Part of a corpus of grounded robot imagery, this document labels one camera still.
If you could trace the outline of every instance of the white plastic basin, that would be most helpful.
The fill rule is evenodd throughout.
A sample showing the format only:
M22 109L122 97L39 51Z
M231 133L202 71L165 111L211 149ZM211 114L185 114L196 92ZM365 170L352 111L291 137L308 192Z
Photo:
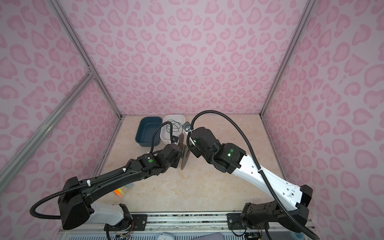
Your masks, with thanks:
M183 133L182 125L185 123L185 117L183 115L179 115L179 114L171 114L171 115L167 115L163 118L163 122L167 122L169 120L173 120L176 122L175 123L175 122L171 121L173 123L172 134L176 137L179 136L180 134L182 134ZM165 144L170 143L169 128L170 128L169 124L167 124L161 128L160 138Z

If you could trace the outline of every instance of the metal grating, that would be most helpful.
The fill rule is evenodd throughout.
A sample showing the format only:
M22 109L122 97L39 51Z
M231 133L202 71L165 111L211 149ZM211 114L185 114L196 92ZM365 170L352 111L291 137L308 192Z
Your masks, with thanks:
M175 237L175 240L192 240L194 238L203 237L212 233L172 233ZM244 240L244 237L234 236L233 233L221 233L224 236L224 240ZM155 240L156 236L159 233L134 233L129 240ZM98 234L71 234L68 240L107 240L107 237L104 233Z

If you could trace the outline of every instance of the black cable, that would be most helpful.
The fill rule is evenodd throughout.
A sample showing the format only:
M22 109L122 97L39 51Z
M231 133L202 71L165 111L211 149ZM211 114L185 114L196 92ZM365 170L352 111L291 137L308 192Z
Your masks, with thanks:
M179 123L179 122L177 122L177 121L175 121L175 120L172 120L172 119L170 119L170 120L168 120L168 122L171 122L172 124L173 124L173 128L172 128L172 130L175 132L175 129L176 129L176 132L178 132L180 129L181 129L181 132L180 132L180 134L178 135L178 136L180 136L182 133L183 133L183 126L182 126L182 124L181 123ZM167 132L169 133L169 131L170 131L170 127L169 126L167 126L166 127L166 130L167 130Z
M166 122L163 122L156 130L155 132L153 133L152 135L152 140L151 140L151 150L149 151L149 153L152 153L153 152L153 147L154 147L154 141L155 141L155 136L156 136L156 133L164 126L164 125L167 125L167 124L170 124L170 129L169 129L169 134L170 134L170 142L172 142L172 131L173 131L173 125L171 122L169 121L166 121Z
M241 221L239 221L239 222L234 222L234 223L232 223L232 226L233 226L235 223L241 223L241 224L243 224ZM241 235L237 235L237 234L235 234L235 232L233 231L233 229L231 229L231 231L232 231L232 233L233 233L235 236L237 236L237 237L242 237L242 236L244 236L244 234L247 232L247 228L244 226L244 224L243 224L243 227L244 227L245 229L244 229L244 232L243 232Z
M269 235L269 232L268 232L268 222L265 222L264 228L265 228L265 234L267 235L268 239L272 240L271 235Z
M206 114L206 113L215 113L217 115L220 115L222 116L223 118L225 118L226 120L228 120L235 128L236 130L240 133L240 135L243 137L243 139L245 140L248 148L249 148L249 152L252 156L252 160L253 162L255 163L257 169L258 169L258 172L260 173L260 175L262 176L264 182L265 182L265 185L267 186L269 192L271 193L273 199L276 201L277 205L280 207L280 210L289 218L289 220L295 225L295 227L297 229L299 229L300 231L302 231L305 235L307 235L308 237L310 237L311 239L313 240L319 240L320 238L314 233L312 232L310 229L308 229L306 226L302 226L295 218L293 218L293 216L288 212L288 210L284 207L284 205L281 203L280 199L278 198L278 196L276 195L275 191L273 190L271 184L269 183L267 177L265 176L265 173L264 171L261 169L261 166L256 158L256 155L253 151L253 148L251 146L251 143L249 142L248 138L245 136L245 134L243 133L243 131L239 128L239 126L237 126L237 124L232 120L230 119L227 115L225 115L224 113L222 112L219 112L219 111L215 111L215 110L205 110L205 111L202 111L200 113L198 113L193 119L192 119L192 122L191 122L191 130L193 130L193 125L196 121L196 119L198 117L200 117L201 115L203 114ZM190 134L191 132L188 132L188 135L187 135L187 146L189 149L193 149L195 147L192 147L190 144L189 144L189 139L190 139Z
M107 234L107 239L108 240L111 240L111 237L109 235L109 224L105 224L105 233Z
M127 162L127 164L124 166L124 168L128 168L130 165L131 165L131 162L133 161L133 159L129 160ZM119 176L120 174L124 173L124 171L121 169L119 172L109 176L109 177L105 177L105 178L100 178L100 179L97 179L97 180L93 180L91 181L91 185L92 184L96 184L96 183L99 183L99 182L104 182L106 180L109 180L109 179L112 179L114 177L117 177ZM49 201L55 197L58 197L62 194L65 194L65 193L69 193L69 192L74 192L74 191L77 191L77 190L80 190L81 188L84 188L84 187L88 187L88 184L87 183L84 183L82 185L78 185L78 186L75 186L75 187L70 187L66 190L63 190L63 191L60 191L60 192L57 192L57 193L54 193L52 195L49 195L43 199L41 199L40 201L38 201L37 203L35 203L29 210L29 213L33 216L33 217L37 217L37 218L42 218L42 219L61 219L61 216L60 215L46 215L46 214L40 214L38 212L36 212L36 209L38 206L40 206L41 204L45 203L46 201Z

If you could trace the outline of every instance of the metal bracket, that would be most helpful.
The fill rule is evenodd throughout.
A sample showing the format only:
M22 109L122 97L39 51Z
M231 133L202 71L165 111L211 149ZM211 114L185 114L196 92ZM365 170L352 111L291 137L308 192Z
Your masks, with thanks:
M145 226L147 225L147 214L131 214L133 222L135 222L135 226L133 227L133 231L144 231Z
M184 131L185 132L192 132L193 130L191 130L191 124L189 123L189 122L185 122L184 124L183 124L183 129L184 129Z
M242 224L243 217L241 217L240 215L241 213L227 214L227 223L229 230L244 230L245 226ZM264 228L264 224L264 222L260 223L262 228Z

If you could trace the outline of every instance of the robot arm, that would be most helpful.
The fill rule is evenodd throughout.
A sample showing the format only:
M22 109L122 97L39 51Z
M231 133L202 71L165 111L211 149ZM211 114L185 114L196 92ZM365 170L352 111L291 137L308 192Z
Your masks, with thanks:
M206 112L199 113L194 120ZM274 191L277 196L274 199L281 203L272 201L264 204L245 204L241 213L243 225L253 229L261 222L279 222L294 232L301 232L304 229L303 226L308 219L307 207L312 198L312 188L289 183L262 166L258 170L252 157L243 149L232 143L220 144L209 129L204 127L193 129L188 122L183 125L183 128L188 132L187 141L191 140L194 145L190 150L196 157L203 156L207 163L212 164L217 170L239 176L273 197L264 179L270 183L269 187L273 189L271 191ZM40 200L31 207L30 212L32 216L39 218L61 219L65 230L76 228L84 223L106 223L106 226L110 225L112 228L110 230L125 230L129 227L132 217L124 204L109 205L95 201L128 183L159 175L170 166L177 167L180 154L180 148L171 143L160 151L131 159L124 167L93 179L78 181L77 177L73 177L67 180L63 191ZM57 196L60 196L58 199L60 216L36 212L39 205Z
M190 129L188 122L183 126L184 130ZM194 147L191 152L196 156L203 156L207 163L212 164L221 172L227 172L239 176L252 183L263 192L272 197L261 174L255 166L250 155L243 149L232 143L220 144L209 129L199 127L190 134ZM307 185L301 187L275 175L261 166L275 194L288 212L304 226L308 219L308 205L312 198L312 188ZM279 222L287 229L301 232L287 216L282 213L276 201L264 204L247 203L243 208L243 224L253 228L261 222Z
M127 229L131 216L124 204L109 205L95 201L126 184L159 175L170 166L177 166L180 154L180 148L172 143L161 151L131 159L126 166L101 176L81 181L78 181L77 177L68 179L63 190L84 184L88 184L88 187L59 196L58 205L63 229L70 230L84 223L107 223L115 226L117 230Z

